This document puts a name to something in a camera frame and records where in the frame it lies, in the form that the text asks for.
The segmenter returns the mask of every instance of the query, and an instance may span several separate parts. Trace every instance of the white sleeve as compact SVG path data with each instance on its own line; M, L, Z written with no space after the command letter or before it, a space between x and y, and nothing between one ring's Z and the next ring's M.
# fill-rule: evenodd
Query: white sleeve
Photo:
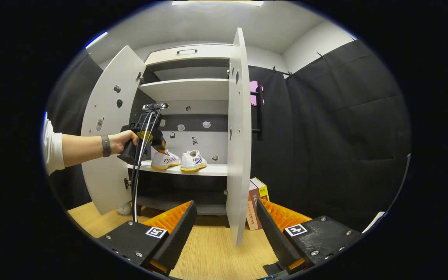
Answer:
M65 168L65 164L63 163L62 133L53 132L53 126L51 125L51 121L48 120L47 112L44 115L42 130L42 153L48 175L55 170Z

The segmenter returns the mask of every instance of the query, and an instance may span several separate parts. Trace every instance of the ceiling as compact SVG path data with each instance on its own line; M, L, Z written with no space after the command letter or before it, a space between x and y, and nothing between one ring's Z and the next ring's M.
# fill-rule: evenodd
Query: ceiling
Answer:
M247 46L283 54L323 21L290 1L265 1L261 7L220 1L172 6L172 1L156 1L107 30L107 36L87 50L94 53L95 61L103 62L125 45L139 49L179 41L232 43L236 28L241 27Z

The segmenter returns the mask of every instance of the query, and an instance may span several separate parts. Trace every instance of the yellow shoe sole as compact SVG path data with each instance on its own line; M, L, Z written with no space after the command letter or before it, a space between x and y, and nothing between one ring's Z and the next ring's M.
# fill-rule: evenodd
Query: yellow shoe sole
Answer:
M182 168L182 167L181 167L181 171L195 172L195 171L197 171L197 170L199 170L199 169L201 169L201 168L205 168L206 166L207 166L207 165L205 164L205 165L200 165L200 166L195 167L195 168Z
M166 170L167 168L169 168L171 166L178 166L178 165L180 165L180 163L172 163L172 164L167 165L167 167L157 167L157 166L153 166L153 165L150 165L150 166L154 170Z

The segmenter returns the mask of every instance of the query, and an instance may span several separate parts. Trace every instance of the book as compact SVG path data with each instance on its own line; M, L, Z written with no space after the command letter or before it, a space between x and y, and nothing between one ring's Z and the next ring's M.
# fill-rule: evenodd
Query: book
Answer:
M250 179L248 189L247 223L250 230L261 229L262 225L257 217L257 199L269 200L267 186L257 178Z

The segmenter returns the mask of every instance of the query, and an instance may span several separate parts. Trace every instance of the ceiling light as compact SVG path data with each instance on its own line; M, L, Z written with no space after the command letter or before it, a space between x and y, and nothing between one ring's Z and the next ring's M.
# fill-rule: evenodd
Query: ceiling light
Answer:
M86 48L89 48L92 44L98 42L101 38L105 37L105 35L107 35L108 33L105 32L103 34L101 34L100 36L98 36L96 39L94 39L91 43L89 43Z
M213 1L194 1L194 0L172 1L172 5L176 6L176 5L188 4L188 3L192 3L192 2L213 2ZM236 3L248 4L248 5L252 5L252 6L256 6L256 7L260 7L264 3L263 1L224 1L224 2L236 2Z

